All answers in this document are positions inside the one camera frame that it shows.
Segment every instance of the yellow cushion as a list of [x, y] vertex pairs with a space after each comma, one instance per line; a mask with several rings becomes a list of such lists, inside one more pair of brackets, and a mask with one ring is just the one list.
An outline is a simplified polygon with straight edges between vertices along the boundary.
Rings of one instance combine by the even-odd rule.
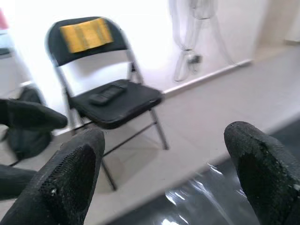
[[98, 18], [87, 22], [60, 27], [69, 52], [77, 53], [113, 42], [105, 20]]

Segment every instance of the folding chair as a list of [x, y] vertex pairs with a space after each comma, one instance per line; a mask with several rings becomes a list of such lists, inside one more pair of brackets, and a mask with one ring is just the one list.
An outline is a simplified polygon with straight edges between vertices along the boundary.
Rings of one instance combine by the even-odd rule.
[[[73, 25], [77, 23], [82, 23], [90, 20], [94, 20], [100, 17], [85, 17], [77, 19], [69, 19], [64, 21], [56, 22], [48, 31], [48, 37], [46, 38], [46, 48], [48, 50], [49, 57], [53, 63], [55, 71], [62, 83], [64, 94], [66, 95], [68, 102], [68, 117], [70, 120], [70, 125], [72, 127], [72, 133], [75, 134], [76, 130], [79, 128], [84, 128], [87, 124], [94, 123], [103, 129], [115, 129], [118, 128], [128, 121], [134, 119], [135, 117], [149, 111], [153, 123], [144, 127], [142, 130], [134, 134], [132, 137], [126, 139], [122, 143], [118, 144], [111, 150], [107, 151], [104, 156], [112, 153], [118, 149], [123, 144], [130, 141], [132, 138], [136, 137], [143, 131], [150, 128], [152, 125], [156, 126], [158, 134], [163, 142], [163, 148], [165, 150], [169, 149], [169, 146], [166, 142], [165, 134], [161, 128], [161, 125], [158, 121], [158, 117], [153, 109], [153, 107], [160, 104], [163, 100], [163, 94], [155, 89], [150, 87], [143, 86], [143, 77], [140, 73], [140, 70], [135, 61], [134, 54], [130, 48], [130, 45], [125, 38], [125, 35], [122, 33], [121, 29], [112, 21], [107, 18], [103, 18], [110, 30], [113, 42], [105, 44], [100, 47], [88, 49], [83, 52], [70, 53], [68, 47], [63, 39], [63, 36], [60, 32], [61, 26]], [[126, 50], [126, 55], [129, 61], [129, 70], [127, 73], [127, 79], [122, 80], [127, 83], [127, 91], [122, 95], [114, 99], [107, 105], [96, 106], [89, 103], [89, 97], [93, 94], [97, 94], [104, 90], [110, 83], [97, 87], [95, 89], [89, 90], [77, 96], [72, 94], [71, 88], [68, 85], [68, 82], [65, 79], [65, 76], [61, 70], [61, 66], [70, 63], [74, 60], [112, 51]], [[136, 75], [137, 82], [133, 82], [134, 74]], [[75, 128], [75, 121], [72, 115], [72, 109], [75, 109], [80, 117], [80, 122], [82, 123], [81, 127]], [[90, 120], [89, 123], [84, 124], [83, 118]], [[117, 186], [104, 162], [102, 161], [102, 166], [104, 172], [113, 188], [117, 189]]]

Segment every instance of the gray floor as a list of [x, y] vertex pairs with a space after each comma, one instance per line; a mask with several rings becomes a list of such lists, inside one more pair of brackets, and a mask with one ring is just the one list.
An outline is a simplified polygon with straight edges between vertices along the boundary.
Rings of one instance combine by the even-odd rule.
[[[112, 192], [100, 174], [85, 223], [98, 225], [156, 196], [198, 169], [227, 157], [224, 128], [243, 120], [269, 131], [300, 112], [300, 47], [268, 61], [241, 68], [167, 99], [157, 108], [171, 149], [162, 150], [154, 128], [106, 157], [119, 185]], [[144, 115], [106, 134], [106, 148], [150, 121]], [[61, 136], [22, 168], [39, 169], [69, 137]], [[0, 163], [12, 159], [3, 156]], [[0, 203], [0, 218], [13, 201]]]

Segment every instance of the metal chair frame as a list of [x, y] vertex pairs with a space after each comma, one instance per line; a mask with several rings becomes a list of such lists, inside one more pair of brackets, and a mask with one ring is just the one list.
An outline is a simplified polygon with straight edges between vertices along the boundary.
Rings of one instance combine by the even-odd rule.
[[[120, 29], [120, 33], [123, 37], [123, 39], [125, 40], [125, 43], [126, 43], [126, 46], [127, 46], [127, 49], [125, 50], [126, 51], [126, 55], [127, 55], [127, 58], [128, 58], [128, 61], [130, 62], [130, 66], [128, 67], [128, 73], [127, 73], [127, 79], [128, 80], [133, 80], [134, 78], [134, 74], [136, 74], [136, 78], [137, 78], [137, 81], [138, 83], [140, 84], [144, 84], [144, 80], [143, 80], [143, 77], [141, 75], [141, 72], [140, 72], [140, 69], [138, 67], [138, 64], [136, 62], [136, 59], [135, 59], [135, 55], [131, 49], [131, 46], [124, 34], [124, 32]], [[70, 126], [72, 128], [71, 132], [72, 132], [72, 135], [75, 135], [76, 134], [76, 131], [83, 128], [85, 129], [86, 126], [88, 124], [95, 124], [97, 125], [95, 122], [93, 121], [90, 121], [88, 123], [84, 123], [83, 121], [83, 117], [80, 115], [80, 113], [78, 112], [79, 114], [79, 118], [80, 118], [80, 123], [82, 124], [80, 127], [75, 127], [75, 119], [74, 119], [74, 116], [72, 114], [72, 92], [71, 92], [71, 88], [69, 87], [64, 75], [63, 75], [63, 72], [62, 70], [60, 69], [60, 66], [58, 65], [56, 59], [54, 56], [52, 56], [48, 50], [48, 46], [46, 45], [46, 49], [47, 49], [47, 52], [48, 52], [48, 55], [49, 55], [49, 58], [54, 66], [54, 70], [55, 70], [55, 73], [57, 74], [62, 86], [63, 86], [63, 92], [67, 98], [67, 114], [68, 114], [68, 118], [69, 118], [69, 121], [70, 121]], [[150, 127], [152, 127], [153, 125], [155, 125], [156, 129], [157, 129], [157, 132], [158, 132], [158, 135], [163, 143], [163, 149], [164, 150], [168, 150], [169, 149], [169, 145], [166, 141], [166, 137], [165, 137], [165, 134], [163, 132], [163, 129], [162, 129], [162, 126], [158, 120], [158, 116], [155, 112], [155, 110], [152, 108], [149, 110], [150, 114], [151, 114], [151, 117], [152, 117], [152, 120], [153, 120], [153, 123], [147, 125], [146, 127], [144, 127], [143, 129], [141, 129], [140, 131], [138, 131], [137, 133], [135, 133], [133, 136], [131, 136], [130, 138], [124, 140], [123, 142], [121, 142], [120, 144], [116, 145], [115, 147], [113, 147], [112, 149], [110, 149], [109, 151], [107, 151], [103, 157], [109, 155], [110, 153], [112, 153], [113, 151], [117, 150], [119, 147], [121, 147], [122, 145], [124, 145], [125, 143], [129, 142], [131, 139], [133, 139], [134, 137], [138, 136], [139, 134], [141, 134], [142, 132], [144, 132], [145, 130], [149, 129]], [[107, 168], [106, 166], [106, 163], [104, 160], [102, 160], [102, 166], [103, 166], [103, 169], [104, 169], [104, 172], [106, 174], [106, 177], [108, 178], [109, 182], [110, 182], [110, 185], [112, 187], [112, 189], [114, 191], [117, 190], [117, 185], [115, 183], [115, 181], [113, 180], [112, 176], [111, 176], [111, 173], [109, 171], [109, 169]]]

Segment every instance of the electrical cord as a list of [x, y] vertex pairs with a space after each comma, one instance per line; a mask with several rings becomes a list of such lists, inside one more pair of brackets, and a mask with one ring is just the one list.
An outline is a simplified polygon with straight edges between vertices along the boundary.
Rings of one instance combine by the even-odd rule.
[[208, 16], [203, 16], [205, 10], [200, 12], [200, 15], [197, 13], [199, 8], [206, 8], [208, 5], [202, 4], [203, 2], [210, 2], [211, 0], [201, 0], [201, 5], [198, 5], [198, 0], [190, 0], [189, 2], [189, 14], [187, 18], [187, 30], [184, 38], [184, 42], [180, 38], [180, 20], [178, 17], [177, 10], [177, 0], [169, 0], [170, 5], [170, 14], [172, 17], [172, 30], [173, 30], [173, 39], [176, 45], [181, 49], [179, 59], [176, 63], [174, 81], [182, 82], [189, 77], [190, 72], [193, 74], [197, 73], [195, 64], [188, 63], [188, 58], [191, 56], [196, 56], [195, 48], [198, 43], [198, 37], [201, 31], [203, 20], [210, 19], [213, 14]]
[[195, 48], [198, 44], [198, 37], [204, 20], [210, 20], [219, 51], [227, 63], [237, 67], [242, 67], [230, 56], [221, 35], [218, 17], [216, 15], [218, 7], [217, 3], [217, 0], [190, 0], [187, 30], [184, 42], [182, 42], [180, 38], [180, 20], [177, 10], [177, 0], [169, 0], [170, 14], [172, 17], [173, 39], [176, 45], [181, 49], [173, 76], [174, 81], [182, 82], [189, 77], [190, 73], [196, 75], [198, 72], [196, 68], [198, 65], [195, 65], [195, 63], [188, 63], [188, 58], [190, 56], [197, 55]]

